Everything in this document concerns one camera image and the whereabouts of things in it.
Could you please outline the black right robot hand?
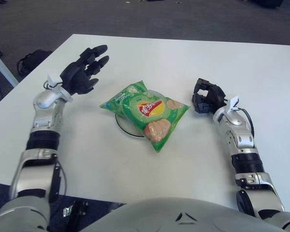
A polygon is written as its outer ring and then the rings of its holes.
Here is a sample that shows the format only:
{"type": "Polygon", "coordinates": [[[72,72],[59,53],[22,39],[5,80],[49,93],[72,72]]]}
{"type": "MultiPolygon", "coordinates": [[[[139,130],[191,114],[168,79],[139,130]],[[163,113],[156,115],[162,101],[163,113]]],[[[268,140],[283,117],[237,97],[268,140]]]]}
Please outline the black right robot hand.
{"type": "Polygon", "coordinates": [[[214,114],[219,108],[226,105],[223,90],[207,80],[199,78],[192,95],[194,110],[199,114],[214,114]]]}

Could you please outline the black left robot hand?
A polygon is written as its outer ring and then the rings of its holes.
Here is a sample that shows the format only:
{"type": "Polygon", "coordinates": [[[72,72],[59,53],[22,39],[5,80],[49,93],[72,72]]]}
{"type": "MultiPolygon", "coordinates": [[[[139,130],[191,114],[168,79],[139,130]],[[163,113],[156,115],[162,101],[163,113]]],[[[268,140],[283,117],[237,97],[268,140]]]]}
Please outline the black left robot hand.
{"type": "Polygon", "coordinates": [[[109,56],[104,56],[101,59],[97,58],[106,52],[107,49],[106,45],[100,45],[83,51],[79,59],[70,63],[60,74],[62,79],[61,86],[70,95],[91,92],[99,81],[97,78],[92,78],[92,76],[98,74],[109,61],[109,56]]]}

